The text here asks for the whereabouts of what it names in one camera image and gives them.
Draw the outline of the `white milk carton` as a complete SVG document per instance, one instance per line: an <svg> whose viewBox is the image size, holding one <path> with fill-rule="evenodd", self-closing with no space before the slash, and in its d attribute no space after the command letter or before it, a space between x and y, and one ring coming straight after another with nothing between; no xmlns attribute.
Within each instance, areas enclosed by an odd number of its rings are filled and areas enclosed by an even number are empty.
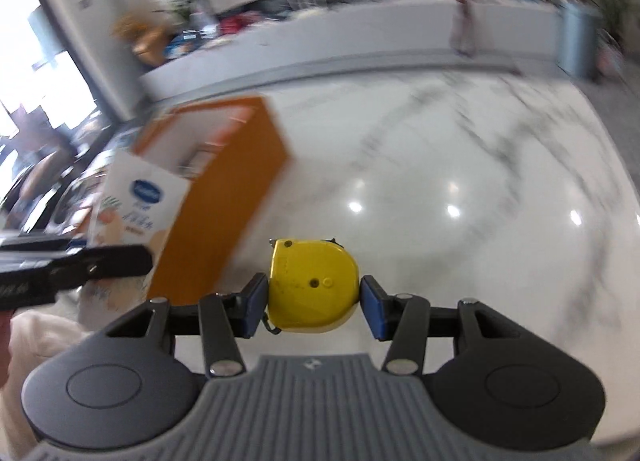
<svg viewBox="0 0 640 461"><path fill-rule="evenodd" d="M91 213L89 244L142 244L160 260L191 182L130 154L115 152ZM146 299L152 273L91 281L79 292L79 318L113 319Z"/></svg>

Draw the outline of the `yellow tape measure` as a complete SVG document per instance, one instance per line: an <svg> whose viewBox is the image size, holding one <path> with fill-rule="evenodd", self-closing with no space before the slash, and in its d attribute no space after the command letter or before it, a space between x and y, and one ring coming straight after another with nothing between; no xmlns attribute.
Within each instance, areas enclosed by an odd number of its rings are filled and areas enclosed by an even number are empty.
<svg viewBox="0 0 640 461"><path fill-rule="evenodd" d="M359 301L359 267L335 240L283 238L272 243L268 322L296 333L331 331Z"/></svg>

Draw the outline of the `orange storage box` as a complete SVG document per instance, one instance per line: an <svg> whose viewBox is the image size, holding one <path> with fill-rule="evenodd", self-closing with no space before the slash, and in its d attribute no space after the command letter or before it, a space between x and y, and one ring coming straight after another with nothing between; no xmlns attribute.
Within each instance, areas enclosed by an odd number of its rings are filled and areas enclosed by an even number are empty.
<svg viewBox="0 0 640 461"><path fill-rule="evenodd" d="M190 181L156 261L150 299L194 304L217 290L244 230L290 158L260 95L172 108L146 125L132 151L177 174L203 144L214 146L214 156Z"/></svg>

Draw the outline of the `gold vase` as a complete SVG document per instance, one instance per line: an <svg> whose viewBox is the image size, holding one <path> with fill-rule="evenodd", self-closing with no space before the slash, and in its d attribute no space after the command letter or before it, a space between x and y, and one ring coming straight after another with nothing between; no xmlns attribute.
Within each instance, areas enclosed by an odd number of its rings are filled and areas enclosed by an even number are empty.
<svg viewBox="0 0 640 461"><path fill-rule="evenodd" d="M134 54L147 66L159 67L166 62L164 51L170 41L170 33L162 26L146 29L134 42Z"/></svg>

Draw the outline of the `brown tripod stand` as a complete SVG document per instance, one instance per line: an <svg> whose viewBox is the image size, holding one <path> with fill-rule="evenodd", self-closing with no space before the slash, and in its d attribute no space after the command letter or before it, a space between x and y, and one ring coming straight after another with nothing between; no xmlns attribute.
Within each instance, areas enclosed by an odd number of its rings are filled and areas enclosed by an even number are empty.
<svg viewBox="0 0 640 461"><path fill-rule="evenodd" d="M452 18L449 46L458 55L473 58L476 55L475 19L471 0L454 0L456 11Z"/></svg>

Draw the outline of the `grey blue trash bin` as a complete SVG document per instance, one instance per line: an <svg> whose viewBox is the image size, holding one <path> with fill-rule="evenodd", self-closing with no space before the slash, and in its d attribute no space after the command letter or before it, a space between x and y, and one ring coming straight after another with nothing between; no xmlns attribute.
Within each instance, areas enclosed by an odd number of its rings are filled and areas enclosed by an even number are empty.
<svg viewBox="0 0 640 461"><path fill-rule="evenodd" d="M592 79L597 69L600 10L584 3L565 3L560 15L556 63L571 78Z"/></svg>

